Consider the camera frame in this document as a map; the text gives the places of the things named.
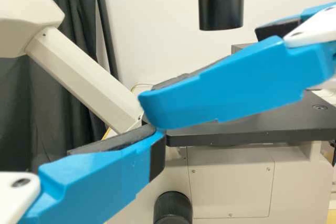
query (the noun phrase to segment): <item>metal plate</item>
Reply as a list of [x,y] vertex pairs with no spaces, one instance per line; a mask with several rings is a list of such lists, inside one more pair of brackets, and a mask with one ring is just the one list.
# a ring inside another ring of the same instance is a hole
[[228,123],[167,131],[168,146],[329,141],[336,136],[336,108],[310,91],[301,102]]

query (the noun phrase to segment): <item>dark curtain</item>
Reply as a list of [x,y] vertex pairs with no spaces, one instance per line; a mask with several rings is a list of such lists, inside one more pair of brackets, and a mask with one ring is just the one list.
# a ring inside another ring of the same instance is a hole
[[[54,0],[60,30],[96,59],[95,0]],[[0,59],[0,170],[32,170],[102,138],[104,123],[27,56]]]

